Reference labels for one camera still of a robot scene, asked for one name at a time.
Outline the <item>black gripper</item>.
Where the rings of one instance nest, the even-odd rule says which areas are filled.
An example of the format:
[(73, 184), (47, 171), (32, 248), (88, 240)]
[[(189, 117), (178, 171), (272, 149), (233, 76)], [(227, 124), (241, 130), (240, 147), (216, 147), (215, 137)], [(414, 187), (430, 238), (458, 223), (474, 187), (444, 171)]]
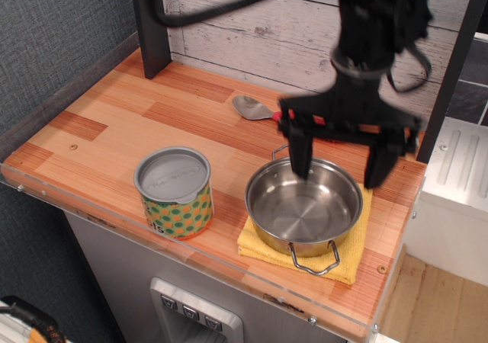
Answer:
[(334, 85), (310, 96), (283, 98), (278, 129), (289, 140), (293, 172), (308, 179), (313, 138), (370, 147), (367, 189), (380, 187), (400, 156), (419, 145), (421, 119), (384, 101), (380, 79), (357, 79), (338, 71)]

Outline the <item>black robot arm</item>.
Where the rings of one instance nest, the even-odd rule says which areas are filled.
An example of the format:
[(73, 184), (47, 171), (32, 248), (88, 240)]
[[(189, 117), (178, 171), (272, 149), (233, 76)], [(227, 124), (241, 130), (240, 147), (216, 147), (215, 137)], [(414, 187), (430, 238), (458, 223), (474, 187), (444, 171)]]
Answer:
[(392, 77), (395, 55), (411, 53), (425, 70), (429, 60), (415, 45), (432, 19), (427, 0), (339, 0), (341, 32), (331, 62), (334, 85), (323, 93), (285, 98), (279, 130), (289, 142), (291, 168), (306, 179), (315, 138), (369, 147), (364, 185), (383, 184), (400, 156), (414, 153), (422, 121), (379, 94), (382, 77)]

